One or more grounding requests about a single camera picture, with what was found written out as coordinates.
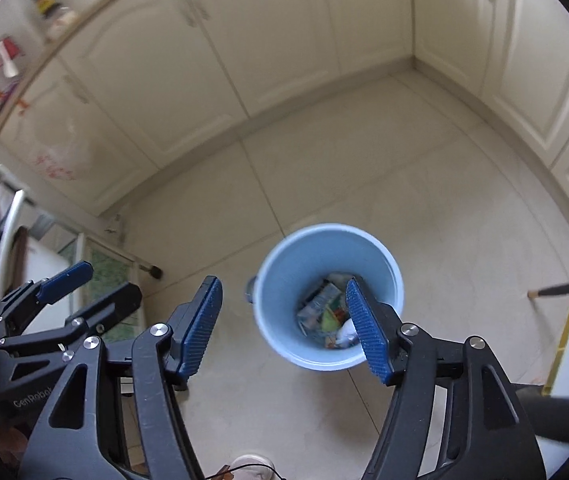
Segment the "dark brown sleeve forearm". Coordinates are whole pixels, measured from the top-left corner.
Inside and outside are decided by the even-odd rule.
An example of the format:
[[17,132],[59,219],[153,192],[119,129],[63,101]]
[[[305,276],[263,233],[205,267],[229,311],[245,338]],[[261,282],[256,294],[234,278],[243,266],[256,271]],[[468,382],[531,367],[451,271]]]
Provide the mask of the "dark brown sleeve forearm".
[[517,397],[538,437],[569,444],[569,398],[547,396],[542,386],[516,384]]

